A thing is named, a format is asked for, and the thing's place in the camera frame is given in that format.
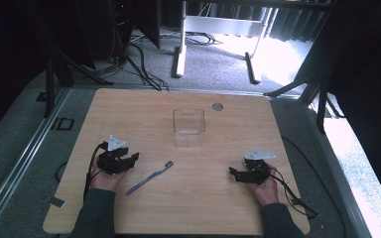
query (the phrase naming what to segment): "small round object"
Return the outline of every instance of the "small round object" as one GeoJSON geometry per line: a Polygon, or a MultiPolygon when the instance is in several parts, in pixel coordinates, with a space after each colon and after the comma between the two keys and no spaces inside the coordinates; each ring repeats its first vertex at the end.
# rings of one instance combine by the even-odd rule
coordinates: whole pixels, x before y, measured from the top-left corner
{"type": "Polygon", "coordinates": [[[224,106],[221,103],[215,102],[214,104],[212,104],[212,109],[214,109],[215,111],[222,111],[222,109],[224,109],[224,106]]]}

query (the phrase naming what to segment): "gray carpet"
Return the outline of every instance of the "gray carpet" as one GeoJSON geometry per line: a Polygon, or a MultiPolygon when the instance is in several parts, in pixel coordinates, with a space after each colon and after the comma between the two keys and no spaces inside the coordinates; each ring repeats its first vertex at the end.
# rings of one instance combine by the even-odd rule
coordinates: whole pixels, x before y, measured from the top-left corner
{"type": "MultiPolygon", "coordinates": [[[[245,61],[241,57],[214,47],[203,46],[190,46],[186,75],[181,79],[174,78],[172,62],[175,60],[174,51],[177,42],[177,40],[164,40],[161,50],[156,50],[148,44],[140,45],[145,53],[147,71],[164,79],[171,88],[230,90],[230,93],[245,91],[250,94],[281,87],[280,83],[270,81],[267,76],[262,83],[251,84],[245,61]]],[[[139,61],[135,49],[130,49],[130,56],[136,62],[139,61]]],[[[125,68],[131,70],[129,64],[126,64],[125,68]]],[[[108,77],[107,80],[114,81],[114,87],[142,85],[139,77],[124,70],[108,77]]],[[[42,226],[49,205],[43,203],[42,199],[46,195],[54,194],[58,187],[55,171],[70,155],[96,88],[98,86],[89,79],[76,81],[58,115],[60,118],[74,119],[73,128],[70,131],[49,131],[1,214],[0,237],[55,237],[43,231],[42,226]]],[[[0,184],[42,121],[45,104],[37,102],[36,97],[43,90],[44,76],[41,75],[29,84],[0,124],[0,184]]],[[[291,93],[300,94],[300,91],[295,90],[291,93]]],[[[342,212],[346,237],[355,237],[315,136],[316,128],[309,119],[310,113],[313,112],[300,101],[292,99],[273,100],[272,106],[282,135],[296,143],[307,155],[324,181],[325,187],[332,194],[338,209],[342,212]]],[[[319,218],[311,220],[312,229],[308,237],[342,237],[341,220],[318,178],[292,145],[285,142],[285,147],[302,197],[308,199],[312,207],[320,213],[319,218]]]]}

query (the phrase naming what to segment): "white stand leg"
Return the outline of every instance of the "white stand leg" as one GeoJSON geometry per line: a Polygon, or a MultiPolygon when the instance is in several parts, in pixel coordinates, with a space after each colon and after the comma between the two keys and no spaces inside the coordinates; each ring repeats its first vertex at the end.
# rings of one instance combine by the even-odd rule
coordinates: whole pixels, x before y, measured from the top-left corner
{"type": "Polygon", "coordinates": [[[187,46],[185,45],[187,36],[187,2],[182,2],[182,25],[181,25],[181,46],[179,48],[178,65],[176,67],[176,76],[185,75],[185,61],[187,58],[187,46]]]}

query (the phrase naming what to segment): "blue toothbrush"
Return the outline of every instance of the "blue toothbrush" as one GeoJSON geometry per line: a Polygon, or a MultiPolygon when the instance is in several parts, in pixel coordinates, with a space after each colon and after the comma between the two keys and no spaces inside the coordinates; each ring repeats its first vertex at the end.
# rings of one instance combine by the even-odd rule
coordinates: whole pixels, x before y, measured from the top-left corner
{"type": "Polygon", "coordinates": [[[130,195],[130,194],[132,194],[132,192],[134,192],[136,189],[138,189],[140,186],[142,186],[145,182],[149,181],[150,179],[154,178],[155,176],[158,176],[158,175],[162,174],[164,171],[166,171],[166,170],[167,170],[168,168],[170,168],[172,165],[173,165],[173,162],[172,162],[172,161],[167,162],[167,163],[165,164],[165,168],[164,168],[164,169],[152,173],[150,176],[148,176],[147,178],[145,178],[144,180],[142,180],[142,181],[139,182],[138,184],[132,186],[132,188],[129,189],[129,190],[126,192],[126,195],[130,195]]]}

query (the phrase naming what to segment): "sunlight on floor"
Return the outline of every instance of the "sunlight on floor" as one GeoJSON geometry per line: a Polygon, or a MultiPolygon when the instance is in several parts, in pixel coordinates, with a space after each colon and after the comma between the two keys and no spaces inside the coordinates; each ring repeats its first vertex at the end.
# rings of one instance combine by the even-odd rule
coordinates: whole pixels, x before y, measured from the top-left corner
{"type": "Polygon", "coordinates": [[[324,129],[373,237],[381,237],[381,185],[345,119],[325,118],[324,129]]]}
{"type": "MultiPolygon", "coordinates": [[[[215,35],[215,38],[222,42],[215,45],[217,48],[243,57],[246,52],[249,55],[255,52],[258,41],[257,38],[224,35],[215,35]]],[[[295,48],[294,42],[296,41],[283,42],[271,38],[261,40],[252,58],[254,70],[263,78],[266,77],[281,85],[292,82],[312,46],[312,42],[299,43],[306,44],[305,48],[308,48],[301,53],[295,48]]]]}

